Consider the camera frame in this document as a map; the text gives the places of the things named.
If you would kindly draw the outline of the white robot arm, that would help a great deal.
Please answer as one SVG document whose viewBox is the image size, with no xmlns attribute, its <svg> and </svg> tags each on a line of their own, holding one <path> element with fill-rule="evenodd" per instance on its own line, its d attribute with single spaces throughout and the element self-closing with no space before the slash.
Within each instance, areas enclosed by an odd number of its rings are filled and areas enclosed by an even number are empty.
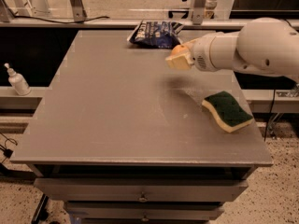
<svg viewBox="0 0 299 224">
<path fill-rule="evenodd" d="M 177 45 L 166 62 L 177 70 L 233 70 L 299 82 L 299 34 L 285 21 L 260 18 L 238 32 L 210 33 Z"/>
</svg>

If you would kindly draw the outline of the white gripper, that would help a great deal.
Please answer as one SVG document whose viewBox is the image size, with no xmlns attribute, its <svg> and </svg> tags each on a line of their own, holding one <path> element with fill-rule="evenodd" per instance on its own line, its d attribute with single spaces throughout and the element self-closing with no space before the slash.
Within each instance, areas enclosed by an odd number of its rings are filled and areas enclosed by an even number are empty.
<svg viewBox="0 0 299 224">
<path fill-rule="evenodd" d="M 189 70 L 193 67 L 193 64 L 197 69 L 204 72 L 215 72 L 216 67 L 210 58 L 210 48 L 213 40 L 216 38 L 215 35 L 204 35 L 199 38 L 195 38 L 184 42 L 182 46 L 191 47 L 190 53 L 178 53 L 171 55 L 165 60 L 168 66 L 176 70 Z"/>
</svg>

